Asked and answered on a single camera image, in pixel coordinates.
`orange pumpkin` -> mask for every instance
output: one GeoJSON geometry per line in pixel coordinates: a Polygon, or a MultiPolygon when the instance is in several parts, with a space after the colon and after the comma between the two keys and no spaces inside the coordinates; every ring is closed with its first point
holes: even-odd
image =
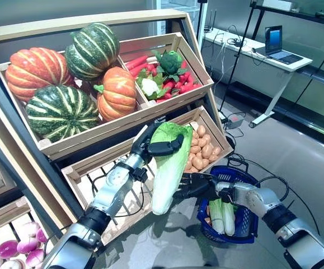
{"type": "Polygon", "coordinates": [[[97,96],[97,107],[106,121],[121,118],[135,109],[135,83],[133,76],[120,67],[109,69],[101,81],[102,85],[94,88],[100,93],[97,96]]]}
{"type": "Polygon", "coordinates": [[[5,73],[9,89],[17,98],[28,102],[35,90],[49,85],[75,86],[65,58],[46,48],[21,49],[10,57],[5,73]]]}

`broccoli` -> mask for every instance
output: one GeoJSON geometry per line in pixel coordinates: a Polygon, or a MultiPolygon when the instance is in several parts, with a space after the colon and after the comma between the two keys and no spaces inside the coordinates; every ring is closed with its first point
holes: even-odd
{"type": "Polygon", "coordinates": [[[183,75],[186,72],[186,69],[180,68],[183,61],[182,57],[174,50],[170,52],[165,50],[162,55],[157,51],[154,51],[154,53],[160,64],[160,66],[157,67],[157,72],[165,73],[167,75],[165,80],[171,78],[175,82],[178,82],[179,75],[183,75]]]}

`robotic arm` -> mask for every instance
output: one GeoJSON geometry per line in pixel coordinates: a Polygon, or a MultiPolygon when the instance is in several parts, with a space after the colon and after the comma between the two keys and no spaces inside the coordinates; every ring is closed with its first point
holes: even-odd
{"type": "Polygon", "coordinates": [[[95,264],[95,249],[103,247],[101,235],[110,220],[121,209],[135,180],[145,182],[147,170],[142,168],[153,156],[170,155],[178,151],[183,135],[171,142],[151,143],[160,124],[145,126],[132,144],[130,155],[117,163],[106,176],[83,216],[70,226],[43,261],[42,269],[88,269],[95,264]]]}
{"type": "MultiPolygon", "coordinates": [[[[43,269],[88,269],[95,260],[95,249],[103,247],[101,235],[110,220],[121,209],[126,194],[135,180],[145,182],[147,170],[143,166],[153,156],[169,155],[182,145],[180,135],[171,142],[151,143],[159,124],[143,128],[133,142],[128,158],[117,163],[106,176],[106,183],[97,192],[85,213],[72,224],[51,252],[43,269]]],[[[324,241],[305,222],[292,214],[273,191],[246,183],[220,182],[209,174],[186,174],[177,198],[204,196],[221,197],[224,202],[246,206],[262,218],[286,248],[285,259],[293,269],[318,269],[324,265],[324,241]]]]}
{"type": "Polygon", "coordinates": [[[184,183],[175,197],[220,197],[223,202],[245,206],[261,218],[286,248],[284,257],[292,269],[324,266],[324,240],[303,220],[288,210],[268,188],[247,183],[221,182],[209,174],[184,174],[184,183]]]}

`potato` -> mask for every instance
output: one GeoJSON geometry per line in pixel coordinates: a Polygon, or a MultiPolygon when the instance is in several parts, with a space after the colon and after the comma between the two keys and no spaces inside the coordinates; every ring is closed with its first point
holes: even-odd
{"type": "Polygon", "coordinates": [[[212,138],[211,138],[210,135],[208,135],[208,134],[205,134],[205,135],[203,136],[203,138],[207,140],[207,144],[209,144],[210,141],[212,140],[212,138]]]}
{"type": "Polygon", "coordinates": [[[204,220],[205,220],[205,222],[206,222],[209,226],[212,225],[212,220],[211,220],[211,218],[206,217],[204,220]]]}
{"type": "Polygon", "coordinates": [[[202,161],[202,159],[200,159],[200,158],[193,158],[192,161],[191,161],[191,163],[198,170],[203,169],[203,161],[202,161]]]}
{"type": "Polygon", "coordinates": [[[211,156],[209,157],[209,161],[212,163],[212,162],[216,161],[217,158],[218,158],[217,155],[211,154],[211,156]]]}
{"type": "Polygon", "coordinates": [[[193,130],[193,138],[195,138],[195,139],[198,139],[198,138],[199,138],[199,135],[198,135],[198,133],[197,133],[197,132],[195,132],[194,130],[193,130]]]}
{"type": "Polygon", "coordinates": [[[191,139],[191,146],[197,146],[199,144],[199,139],[196,138],[192,138],[191,139]]]}
{"type": "Polygon", "coordinates": [[[198,133],[199,137],[203,137],[205,135],[205,127],[203,125],[199,125],[196,132],[198,133]]]}
{"type": "Polygon", "coordinates": [[[209,165],[209,160],[208,159],[202,159],[202,161],[203,161],[203,169],[204,169],[209,165]]]}
{"type": "Polygon", "coordinates": [[[193,146],[190,148],[190,152],[194,153],[194,154],[198,153],[200,150],[201,150],[201,147],[199,147],[199,146],[193,146]]]}
{"type": "Polygon", "coordinates": [[[190,168],[190,172],[191,172],[191,173],[197,173],[197,172],[199,172],[199,170],[197,170],[197,168],[195,168],[194,166],[192,166],[192,167],[190,168]]]}
{"type": "Polygon", "coordinates": [[[185,169],[190,170],[191,168],[191,161],[187,161],[185,165],[185,169]]]}
{"type": "Polygon", "coordinates": [[[189,153],[188,161],[191,161],[195,157],[194,153],[189,153]]]}
{"type": "Polygon", "coordinates": [[[206,143],[207,143],[206,139],[204,139],[204,138],[198,139],[198,146],[199,147],[204,147],[206,145],[206,143]]]}
{"type": "Polygon", "coordinates": [[[216,146],[215,148],[213,148],[213,151],[212,151],[212,155],[219,155],[220,152],[221,152],[221,148],[219,146],[216,146]]]}
{"type": "Polygon", "coordinates": [[[207,144],[201,150],[201,155],[202,155],[203,158],[208,159],[211,156],[212,151],[213,151],[212,146],[210,144],[207,144]]]}

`pumpkin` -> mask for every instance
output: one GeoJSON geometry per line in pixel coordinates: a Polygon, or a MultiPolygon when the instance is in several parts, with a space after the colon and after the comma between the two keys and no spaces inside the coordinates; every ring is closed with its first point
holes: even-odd
{"type": "Polygon", "coordinates": [[[65,58],[52,49],[21,49],[10,56],[10,62],[5,73],[8,87],[22,101],[28,102],[38,88],[75,85],[65,58]]]}
{"type": "Polygon", "coordinates": [[[120,68],[109,69],[101,81],[103,85],[95,85],[100,93],[97,96],[97,107],[106,121],[118,119],[134,111],[135,82],[132,75],[120,68]]]}
{"type": "Polygon", "coordinates": [[[98,124],[96,104],[74,87],[38,89],[26,106],[31,129],[51,142],[83,132],[98,124]]]}
{"type": "Polygon", "coordinates": [[[119,40],[105,24],[94,22],[71,33],[73,44],[65,50],[67,67],[81,80],[98,78],[119,54],[119,40]]]}

